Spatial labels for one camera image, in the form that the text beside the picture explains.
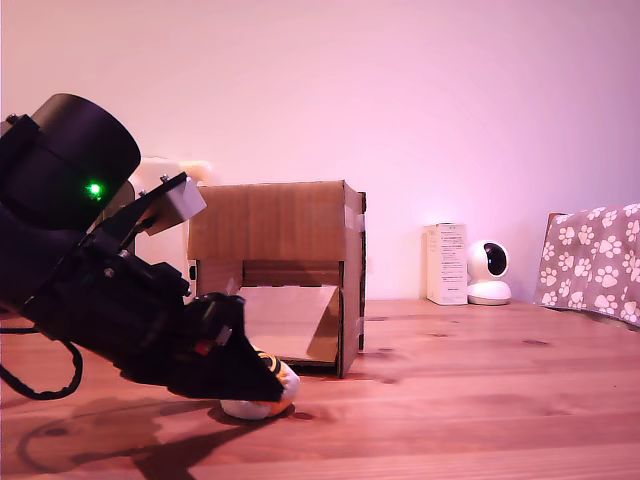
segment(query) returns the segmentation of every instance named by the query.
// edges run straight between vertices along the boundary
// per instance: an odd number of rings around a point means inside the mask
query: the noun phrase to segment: white product box
[[[461,223],[439,223],[425,228],[423,298],[439,305],[467,303],[466,230],[466,225]]]

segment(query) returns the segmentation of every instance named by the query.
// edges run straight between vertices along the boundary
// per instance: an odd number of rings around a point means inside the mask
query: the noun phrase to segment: white camera
[[[469,247],[467,272],[469,303],[504,305],[511,300],[509,285],[500,280],[509,270],[507,249],[497,242],[478,241]]]

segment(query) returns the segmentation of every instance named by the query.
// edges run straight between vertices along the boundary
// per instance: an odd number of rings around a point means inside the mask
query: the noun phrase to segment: paw print fabric
[[[640,325],[640,204],[555,217],[534,303]]]

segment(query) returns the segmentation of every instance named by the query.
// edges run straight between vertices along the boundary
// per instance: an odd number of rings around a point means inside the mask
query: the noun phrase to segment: plush toy
[[[298,388],[300,377],[278,357],[270,355],[259,348],[254,347],[258,356],[264,361],[284,387],[282,398],[279,402],[251,402],[247,400],[221,400],[222,409],[227,415],[243,420],[263,420],[273,417],[286,410],[293,403]]]

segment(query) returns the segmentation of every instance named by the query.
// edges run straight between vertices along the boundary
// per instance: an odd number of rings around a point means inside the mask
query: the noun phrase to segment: wood grain
[[[15,324],[22,320],[3,320]],[[307,373],[295,409],[241,422],[85,353],[54,402],[3,385],[2,478],[640,478],[640,336],[524,304],[367,304],[347,378]],[[72,373],[42,336],[2,337],[37,390]]]
[[[246,260],[243,262],[244,277],[242,285],[245,287],[259,287],[262,285],[299,285],[301,287],[337,285],[342,287],[340,263],[337,261]]]
[[[189,222],[197,260],[345,259],[344,181],[200,187]]]

